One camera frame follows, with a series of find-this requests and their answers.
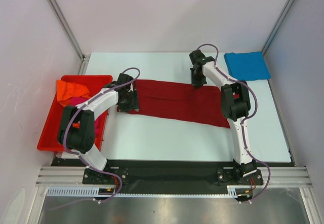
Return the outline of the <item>dark red t shirt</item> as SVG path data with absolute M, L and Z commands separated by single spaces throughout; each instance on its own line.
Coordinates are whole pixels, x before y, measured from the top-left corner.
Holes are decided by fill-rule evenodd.
M 136 80 L 139 110 L 128 112 L 172 120 L 230 128 L 221 112 L 221 91 L 216 86 L 198 89 L 190 84 Z

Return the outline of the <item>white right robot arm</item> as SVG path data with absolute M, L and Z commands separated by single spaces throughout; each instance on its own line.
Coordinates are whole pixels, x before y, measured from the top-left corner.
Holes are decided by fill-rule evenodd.
M 220 89 L 221 113 L 229 123 L 234 143 L 233 177 L 237 183 L 245 184 L 257 171 L 247 133 L 251 109 L 247 83 L 225 73 L 215 64 L 216 59 L 205 56 L 200 49 L 192 51 L 189 58 L 193 65 L 190 69 L 191 84 L 200 88 L 209 79 Z

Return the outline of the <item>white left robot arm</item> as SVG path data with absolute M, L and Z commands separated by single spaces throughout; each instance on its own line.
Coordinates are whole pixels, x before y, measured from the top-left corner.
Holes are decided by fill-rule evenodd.
M 63 109 L 57 141 L 67 153 L 77 155 L 95 169 L 94 178 L 99 183 L 110 181 L 111 170 L 106 168 L 108 160 L 95 146 L 95 121 L 112 106 L 123 113 L 139 110 L 135 80 L 125 72 L 120 73 L 116 81 L 90 99 Z

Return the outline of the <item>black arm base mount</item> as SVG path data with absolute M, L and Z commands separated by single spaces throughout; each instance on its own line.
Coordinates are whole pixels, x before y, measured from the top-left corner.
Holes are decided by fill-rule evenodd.
M 128 185 L 130 182 L 128 180 L 128 169 L 127 168 L 112 167 L 105 171 L 119 176 L 121 178 L 123 185 Z M 99 173 L 97 171 L 86 168 L 84 170 L 82 184 L 113 185 L 113 184 L 115 184 L 116 181 L 118 181 L 118 178 L 115 176 L 107 175 L 104 173 Z

